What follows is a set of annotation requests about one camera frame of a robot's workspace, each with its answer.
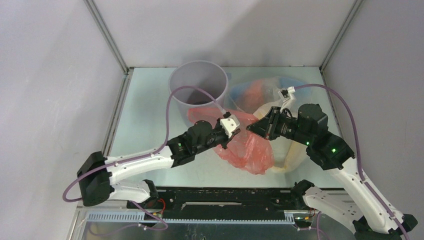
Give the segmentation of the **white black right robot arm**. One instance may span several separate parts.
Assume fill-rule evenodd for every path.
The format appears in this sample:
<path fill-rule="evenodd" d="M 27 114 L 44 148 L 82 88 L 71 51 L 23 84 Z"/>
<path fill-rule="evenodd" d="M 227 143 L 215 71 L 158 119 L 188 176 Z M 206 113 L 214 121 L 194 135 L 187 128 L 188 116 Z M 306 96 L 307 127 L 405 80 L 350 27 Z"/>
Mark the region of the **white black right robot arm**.
<path fill-rule="evenodd" d="M 288 109 L 273 106 L 247 130 L 273 141 L 284 137 L 306 146 L 306 154 L 337 180 L 352 199 L 346 203 L 308 180 L 291 189 L 291 204 L 319 210 L 348 228 L 357 240 L 400 240 L 418 224 L 411 214 L 397 210 L 358 166 L 353 150 L 328 130 L 328 116 L 317 104 L 303 104 L 293 117 Z"/>

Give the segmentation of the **white translucent bag of bags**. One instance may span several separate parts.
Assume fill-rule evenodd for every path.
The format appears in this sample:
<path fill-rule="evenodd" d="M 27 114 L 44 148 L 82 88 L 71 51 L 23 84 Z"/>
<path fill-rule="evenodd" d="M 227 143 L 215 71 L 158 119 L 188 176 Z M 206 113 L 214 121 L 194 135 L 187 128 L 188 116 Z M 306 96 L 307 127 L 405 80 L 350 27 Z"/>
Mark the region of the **white translucent bag of bags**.
<path fill-rule="evenodd" d="M 229 89 L 229 106 L 240 112 L 253 114 L 267 103 L 279 101 L 278 90 L 305 85 L 304 81 L 275 76 L 238 83 Z"/>

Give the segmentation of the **red translucent trash bag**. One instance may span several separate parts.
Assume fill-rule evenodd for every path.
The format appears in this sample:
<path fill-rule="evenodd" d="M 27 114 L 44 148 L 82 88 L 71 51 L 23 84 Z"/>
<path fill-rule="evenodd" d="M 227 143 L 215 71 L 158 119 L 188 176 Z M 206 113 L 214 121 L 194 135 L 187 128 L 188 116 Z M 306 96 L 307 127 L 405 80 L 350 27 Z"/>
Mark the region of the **red translucent trash bag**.
<path fill-rule="evenodd" d="M 240 122 L 238 133 L 223 149 L 220 145 L 213 151 L 235 168 L 247 171 L 253 175 L 264 175 L 274 165 L 274 155 L 268 140 L 248 131 L 246 127 L 258 120 L 250 113 L 226 109 L 236 116 Z"/>

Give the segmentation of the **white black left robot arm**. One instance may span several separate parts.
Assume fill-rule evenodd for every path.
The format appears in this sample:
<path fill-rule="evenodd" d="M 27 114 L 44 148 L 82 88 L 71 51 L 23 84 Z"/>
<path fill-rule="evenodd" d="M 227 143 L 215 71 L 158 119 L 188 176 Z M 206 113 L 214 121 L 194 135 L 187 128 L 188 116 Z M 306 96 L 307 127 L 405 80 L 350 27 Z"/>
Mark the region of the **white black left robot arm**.
<path fill-rule="evenodd" d="M 85 207 L 108 200 L 134 201 L 153 208 L 159 194 L 153 181 L 132 182 L 130 177 L 159 169 L 171 169 L 188 164 L 209 149 L 228 143 L 240 132 L 240 122 L 232 115 L 219 118 L 215 126 L 199 120 L 183 134 L 167 141 L 160 150 L 119 157 L 92 153 L 77 172 L 82 203 Z"/>

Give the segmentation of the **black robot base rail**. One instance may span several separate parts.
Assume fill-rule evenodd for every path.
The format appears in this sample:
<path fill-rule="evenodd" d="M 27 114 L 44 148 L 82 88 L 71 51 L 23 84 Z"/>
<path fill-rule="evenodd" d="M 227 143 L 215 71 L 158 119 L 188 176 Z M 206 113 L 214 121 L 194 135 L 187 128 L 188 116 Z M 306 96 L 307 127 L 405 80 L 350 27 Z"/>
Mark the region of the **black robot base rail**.
<path fill-rule="evenodd" d="M 159 187 L 141 206 L 166 220 L 187 222 L 308 221 L 319 212 L 290 188 Z"/>

